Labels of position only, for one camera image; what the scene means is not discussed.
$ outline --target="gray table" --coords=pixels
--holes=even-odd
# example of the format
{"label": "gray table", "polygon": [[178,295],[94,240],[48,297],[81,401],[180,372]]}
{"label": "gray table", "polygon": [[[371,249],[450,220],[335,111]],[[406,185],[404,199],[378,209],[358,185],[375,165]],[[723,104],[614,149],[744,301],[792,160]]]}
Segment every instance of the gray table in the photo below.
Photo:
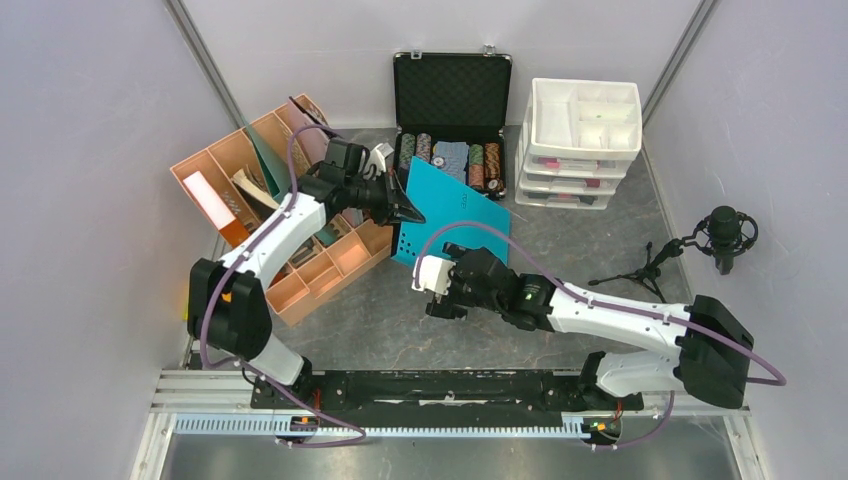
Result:
{"label": "gray table", "polygon": [[[372,147],[394,143],[394,129],[344,132]],[[507,127],[507,185],[514,185],[518,127]],[[512,216],[511,236],[565,281],[586,285],[593,278],[634,270],[645,260],[644,245],[669,240],[644,161],[636,160],[610,206],[579,211],[517,205],[511,193],[502,205]],[[509,266],[532,271],[514,251]],[[473,310],[464,320],[424,314],[429,296],[410,289],[411,270],[385,260],[299,325],[277,324],[275,334],[315,369],[580,368],[586,355],[633,348],[580,334],[524,332],[494,313]],[[677,261],[659,279],[670,302],[691,301]],[[595,291],[655,301],[641,287],[619,280]]]}

